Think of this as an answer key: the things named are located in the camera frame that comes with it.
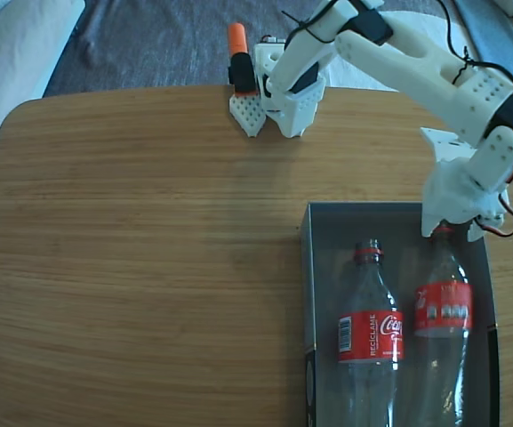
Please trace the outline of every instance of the black box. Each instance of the black box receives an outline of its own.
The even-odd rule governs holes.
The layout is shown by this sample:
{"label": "black box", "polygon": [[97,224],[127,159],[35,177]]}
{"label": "black box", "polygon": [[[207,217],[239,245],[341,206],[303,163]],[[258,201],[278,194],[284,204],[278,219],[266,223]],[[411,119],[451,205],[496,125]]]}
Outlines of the black box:
{"label": "black box", "polygon": [[[415,409],[414,290],[429,272],[429,240],[421,236],[419,203],[309,203],[301,226],[304,271],[307,425],[341,425],[347,372],[337,363],[337,325],[355,243],[378,238],[387,286],[404,313],[405,358],[398,370],[397,427]],[[474,325],[464,381],[464,425],[500,425],[499,352],[493,289],[485,241],[454,237],[456,254],[474,289]]]}

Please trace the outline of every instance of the wood grain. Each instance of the wood grain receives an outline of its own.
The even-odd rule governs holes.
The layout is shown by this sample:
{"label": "wood grain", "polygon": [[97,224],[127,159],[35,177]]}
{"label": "wood grain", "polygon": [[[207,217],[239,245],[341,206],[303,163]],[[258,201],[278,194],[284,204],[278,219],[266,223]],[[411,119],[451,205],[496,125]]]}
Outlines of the wood grain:
{"label": "wood grain", "polygon": [[[248,140],[219,86],[22,105],[0,132],[0,427],[304,424],[309,200],[417,200],[440,126],[328,90]],[[511,189],[513,202],[513,185]],[[513,426],[513,238],[489,240]]]}

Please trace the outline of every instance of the orange cap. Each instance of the orange cap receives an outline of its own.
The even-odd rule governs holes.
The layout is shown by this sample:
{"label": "orange cap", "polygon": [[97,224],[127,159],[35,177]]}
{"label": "orange cap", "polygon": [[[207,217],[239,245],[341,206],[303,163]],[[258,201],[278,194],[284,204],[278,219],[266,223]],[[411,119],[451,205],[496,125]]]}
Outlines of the orange cap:
{"label": "orange cap", "polygon": [[244,25],[239,22],[228,26],[228,51],[231,57],[236,53],[248,53]]}

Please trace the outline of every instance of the plastic bottle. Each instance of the plastic bottle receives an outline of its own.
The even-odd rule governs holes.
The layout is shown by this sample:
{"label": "plastic bottle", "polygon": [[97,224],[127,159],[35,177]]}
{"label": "plastic bottle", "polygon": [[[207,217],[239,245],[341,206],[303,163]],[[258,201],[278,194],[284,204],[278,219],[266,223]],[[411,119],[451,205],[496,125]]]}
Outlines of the plastic bottle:
{"label": "plastic bottle", "polygon": [[382,279],[382,256],[375,239],[357,244],[352,297],[339,319],[339,362],[347,364],[349,373],[348,417],[353,427],[395,425],[402,313]]}
{"label": "plastic bottle", "polygon": [[415,427],[459,427],[463,375],[472,323],[472,289],[453,254],[453,230],[442,223],[432,234],[427,283],[416,290],[415,335],[420,399]]}

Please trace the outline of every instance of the white robotic arm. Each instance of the white robotic arm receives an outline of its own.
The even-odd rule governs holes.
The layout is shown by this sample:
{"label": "white robotic arm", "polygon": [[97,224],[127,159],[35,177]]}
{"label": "white robotic arm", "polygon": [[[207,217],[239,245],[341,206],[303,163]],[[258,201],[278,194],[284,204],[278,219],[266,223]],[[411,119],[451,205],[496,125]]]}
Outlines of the white robotic arm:
{"label": "white robotic arm", "polygon": [[400,20],[379,14],[381,4],[324,0],[285,45],[258,44],[261,107],[284,136],[301,135],[323,98],[325,80],[319,71],[337,54],[406,93],[455,132],[424,132],[437,163],[424,186],[422,235],[429,236],[445,219],[472,222],[468,239],[481,238],[484,230],[501,226],[510,210],[506,188],[513,179],[513,83],[496,69],[469,68]]}

